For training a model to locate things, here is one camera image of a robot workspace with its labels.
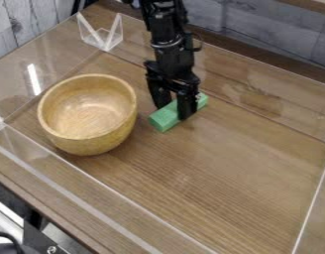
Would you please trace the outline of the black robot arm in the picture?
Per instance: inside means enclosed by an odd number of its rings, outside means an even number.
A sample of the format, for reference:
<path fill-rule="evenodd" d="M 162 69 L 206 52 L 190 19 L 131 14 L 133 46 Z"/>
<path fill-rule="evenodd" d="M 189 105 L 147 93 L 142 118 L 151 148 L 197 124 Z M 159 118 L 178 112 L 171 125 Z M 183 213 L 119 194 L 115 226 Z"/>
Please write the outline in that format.
<path fill-rule="evenodd" d="M 194 34 L 185 29 L 187 11 L 182 0 L 119 0 L 138 9 L 150 33 L 154 60 L 145 61 L 146 82 L 154 106 L 161 109 L 177 96 L 177 116 L 187 119 L 197 112 L 199 78 L 193 73 Z"/>

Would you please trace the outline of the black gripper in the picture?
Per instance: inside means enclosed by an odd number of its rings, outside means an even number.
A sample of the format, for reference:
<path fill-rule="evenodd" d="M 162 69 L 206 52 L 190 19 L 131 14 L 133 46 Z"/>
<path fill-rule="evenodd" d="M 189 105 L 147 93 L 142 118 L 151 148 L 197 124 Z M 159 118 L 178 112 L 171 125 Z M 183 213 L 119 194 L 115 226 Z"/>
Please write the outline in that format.
<path fill-rule="evenodd" d="M 199 78 L 193 73 L 195 48 L 191 36 L 151 38 L 154 60 L 145 61 L 147 89 L 157 109 L 171 102 L 177 93 L 178 119 L 186 120 L 197 112 Z"/>

